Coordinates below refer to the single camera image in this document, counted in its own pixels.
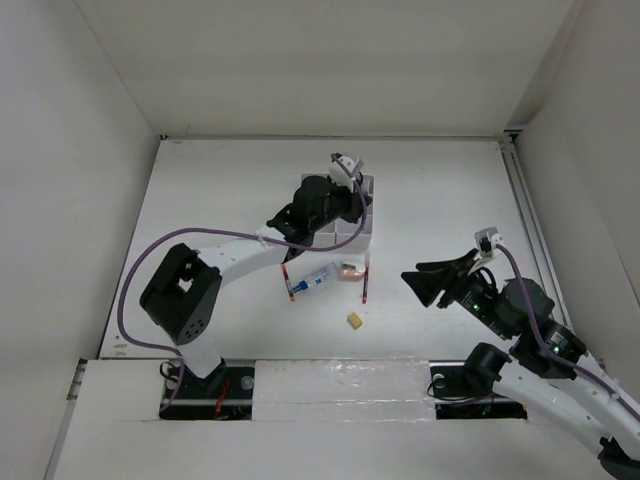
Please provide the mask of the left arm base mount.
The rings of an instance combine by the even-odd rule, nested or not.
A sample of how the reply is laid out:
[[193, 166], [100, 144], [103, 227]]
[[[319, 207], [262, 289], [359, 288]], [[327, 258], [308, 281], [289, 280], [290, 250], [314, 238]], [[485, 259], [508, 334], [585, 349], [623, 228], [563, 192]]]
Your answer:
[[254, 362], [231, 362], [221, 377], [206, 386], [188, 369], [177, 383], [177, 362], [160, 364], [164, 380], [159, 417], [171, 421], [249, 421], [253, 416]]

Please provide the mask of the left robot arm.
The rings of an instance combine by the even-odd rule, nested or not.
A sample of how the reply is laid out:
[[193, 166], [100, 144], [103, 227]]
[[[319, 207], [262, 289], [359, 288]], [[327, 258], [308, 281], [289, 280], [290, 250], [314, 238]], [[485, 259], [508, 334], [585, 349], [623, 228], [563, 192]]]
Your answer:
[[306, 252], [324, 253], [355, 240], [373, 202], [363, 182], [360, 173], [309, 175], [256, 233], [211, 230], [234, 239], [201, 251], [184, 243], [168, 250], [139, 304], [171, 339], [196, 393], [216, 394], [226, 376], [225, 360], [207, 333], [222, 288]]

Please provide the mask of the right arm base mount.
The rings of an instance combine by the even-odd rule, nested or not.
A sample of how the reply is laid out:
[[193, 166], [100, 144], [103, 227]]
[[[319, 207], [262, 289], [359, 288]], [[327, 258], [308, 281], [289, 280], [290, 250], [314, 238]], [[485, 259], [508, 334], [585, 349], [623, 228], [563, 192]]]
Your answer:
[[480, 343], [463, 361], [430, 362], [426, 394], [434, 400], [436, 419], [526, 420], [528, 414], [522, 404], [493, 391], [500, 370], [509, 361], [497, 347]]

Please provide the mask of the red pen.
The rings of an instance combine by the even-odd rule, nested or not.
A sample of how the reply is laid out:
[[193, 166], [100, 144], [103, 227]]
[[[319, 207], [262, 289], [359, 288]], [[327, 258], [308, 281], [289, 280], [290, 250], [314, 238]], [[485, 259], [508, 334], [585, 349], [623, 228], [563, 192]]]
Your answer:
[[287, 290], [287, 294], [289, 296], [290, 301], [293, 303], [295, 302], [295, 294], [293, 291], [293, 287], [290, 281], [290, 277], [289, 277], [289, 273], [286, 267], [286, 264], [282, 263], [280, 265], [281, 271], [282, 271], [282, 275], [283, 275], [283, 279], [284, 279], [284, 283], [285, 283], [285, 287]]
[[365, 254], [365, 262], [364, 262], [364, 274], [363, 274], [363, 290], [361, 296], [361, 303], [366, 304], [368, 300], [368, 289], [369, 289], [369, 276], [370, 276], [370, 263], [371, 263], [371, 254], [369, 251]]

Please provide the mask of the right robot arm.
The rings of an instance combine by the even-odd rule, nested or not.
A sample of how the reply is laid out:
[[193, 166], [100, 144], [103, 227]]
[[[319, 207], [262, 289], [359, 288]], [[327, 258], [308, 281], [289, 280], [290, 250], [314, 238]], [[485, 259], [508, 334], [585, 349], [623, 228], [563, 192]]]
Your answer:
[[583, 341], [551, 317], [554, 302], [513, 271], [497, 285], [477, 249], [402, 273], [425, 307], [459, 305], [508, 350], [481, 342], [461, 363], [435, 367], [427, 393], [444, 408], [469, 410], [504, 398], [545, 416], [578, 439], [615, 479], [639, 476], [639, 404], [615, 385]]

